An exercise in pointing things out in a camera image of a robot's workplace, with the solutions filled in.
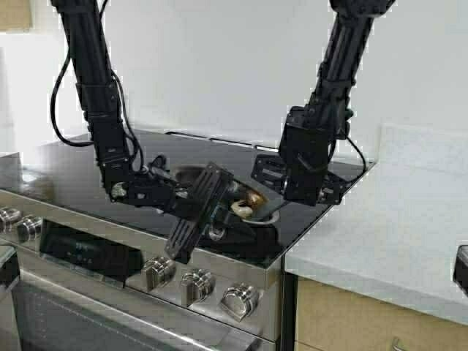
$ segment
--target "cabinet handle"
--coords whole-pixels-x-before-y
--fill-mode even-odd
[[[399,346],[399,343],[400,339],[394,338],[391,351],[406,351],[405,349],[402,349],[401,346]]]

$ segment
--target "oven door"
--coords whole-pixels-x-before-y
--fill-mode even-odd
[[[18,247],[23,351],[274,350],[275,344]]]

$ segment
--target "cabinet door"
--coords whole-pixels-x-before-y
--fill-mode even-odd
[[[31,28],[29,0],[0,0],[0,31]]]
[[[299,281],[296,339],[323,351],[468,350],[468,326],[312,281]]]
[[[319,349],[316,349],[315,347],[311,347],[308,345],[301,344],[299,342],[294,343],[294,351],[321,351]]]

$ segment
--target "black cable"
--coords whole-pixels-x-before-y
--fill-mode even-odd
[[[145,157],[143,155],[143,149],[141,147],[141,144],[138,141],[138,138],[135,136],[135,133],[133,132],[132,127],[130,126],[129,117],[127,114],[127,104],[125,102],[125,96],[124,96],[124,87],[122,86],[120,79],[118,78],[117,74],[114,71],[112,71],[112,77],[117,83],[118,93],[121,96],[122,112],[124,115],[125,124],[127,125],[127,129],[129,130],[129,133],[131,136],[130,139],[132,140],[133,145],[134,145],[134,152],[135,153],[138,152],[140,154],[140,170],[143,170],[145,166]]]
[[[100,20],[102,19],[102,16],[104,15],[104,12],[105,12],[105,9],[106,9],[106,6],[107,6],[108,2],[109,2],[109,0],[104,0],[104,2],[102,3],[101,10],[99,11],[99,19]],[[71,62],[71,59],[72,59],[71,49],[70,49],[70,46],[69,46],[68,50],[67,50],[67,57],[65,58],[64,64],[62,65],[60,73],[59,73],[59,75],[58,75],[58,77],[56,79],[56,83],[55,83],[55,85],[53,87],[52,97],[50,98],[50,120],[52,122],[52,127],[53,127],[57,137],[60,139],[60,141],[62,143],[65,143],[68,146],[72,146],[72,147],[84,148],[84,147],[93,145],[93,142],[92,141],[73,142],[71,140],[66,139],[62,135],[62,133],[60,132],[59,127],[57,125],[57,120],[56,120],[57,95],[58,95],[58,92],[59,92],[59,89],[60,89],[60,86],[61,86],[61,82],[64,79],[65,74],[67,73],[67,70],[68,70],[69,64]],[[140,162],[140,170],[142,170],[143,166],[144,166],[144,163],[145,163],[144,158],[143,158],[143,150],[141,148],[140,143],[138,142],[138,139],[135,136],[135,133],[132,130],[132,127],[130,126],[130,123],[129,123],[129,119],[128,119],[128,115],[127,115],[127,107],[126,107],[125,98],[124,98],[124,90],[123,90],[123,87],[121,85],[121,82],[118,79],[115,72],[113,70],[111,72],[112,72],[113,79],[118,84],[119,94],[121,95],[121,101],[122,101],[121,104],[122,104],[122,108],[123,108],[124,119],[125,119],[125,123],[127,125],[127,129],[129,130],[129,133],[130,133],[130,135],[125,133],[126,138],[131,141],[132,147],[133,147],[133,152],[132,152],[132,155],[131,155],[130,159],[131,159],[131,162],[134,162],[134,160],[137,157],[137,154],[140,153],[140,161],[141,161]]]
[[[361,174],[357,175],[356,177],[354,177],[353,179],[351,179],[350,181],[337,181],[337,182],[324,182],[326,184],[331,184],[331,185],[334,185],[334,184],[342,184],[342,185],[349,185],[349,184],[352,184],[354,182],[356,182],[360,177],[362,177],[364,174],[366,174],[366,171],[367,171],[367,161],[366,161],[366,158],[364,156],[364,154],[362,153],[362,151],[359,149],[359,147],[356,146],[356,144],[353,143],[353,141],[350,139],[350,137],[346,137],[346,140],[348,140],[348,142],[351,144],[351,146],[356,150],[356,152],[359,154],[359,156],[361,157],[361,160],[363,162],[363,169],[361,171]]]
[[[104,15],[104,11],[108,2],[109,0],[105,0],[104,3],[102,4],[101,11],[99,12],[100,19],[102,19],[102,16]],[[67,73],[68,66],[70,65],[71,60],[72,60],[72,53],[71,53],[70,46],[69,46],[67,50],[67,57],[65,58],[65,62],[60,69],[60,73],[58,74],[56,83],[52,90],[52,97],[50,98],[50,121],[52,122],[53,130],[55,131],[57,137],[60,139],[62,143],[65,143],[68,146],[72,146],[74,148],[85,148],[87,146],[93,145],[93,142],[92,141],[74,142],[74,141],[68,140],[62,135],[62,133],[60,132],[59,126],[57,126],[57,118],[56,118],[57,94],[59,93],[61,82],[64,79],[65,74]]]

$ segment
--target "robotic arm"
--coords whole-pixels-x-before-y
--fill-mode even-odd
[[[279,155],[260,155],[252,174],[285,200],[307,205],[339,203],[336,194],[341,193],[335,188],[339,187],[340,179],[336,182],[339,177],[328,172],[328,163],[336,141],[346,139],[349,134],[350,90],[374,18],[385,14],[394,1],[331,0],[338,15],[315,92],[305,107],[290,111]],[[110,200],[155,207],[180,218],[167,241],[166,252],[185,263],[207,227],[215,221],[248,232],[248,225],[231,216],[229,208],[219,206],[229,197],[235,182],[227,170],[210,163],[195,183],[186,187],[168,174],[162,155],[148,167],[133,169],[135,151],[130,153],[127,141],[130,139],[135,145],[137,140],[127,134],[122,123],[123,94],[110,65],[97,0],[51,0],[51,3],[62,19],[91,142],[69,142],[57,128],[56,132],[69,145],[94,145],[102,185]],[[324,191],[327,188],[332,188],[331,192]]]
[[[351,88],[374,19],[384,15],[394,2],[331,0],[337,16],[315,91],[306,106],[293,107],[288,114],[279,156],[260,155],[252,173],[260,183],[283,194],[285,200],[305,205],[341,202],[342,184],[346,182],[328,172],[328,163],[337,140],[351,142]]]

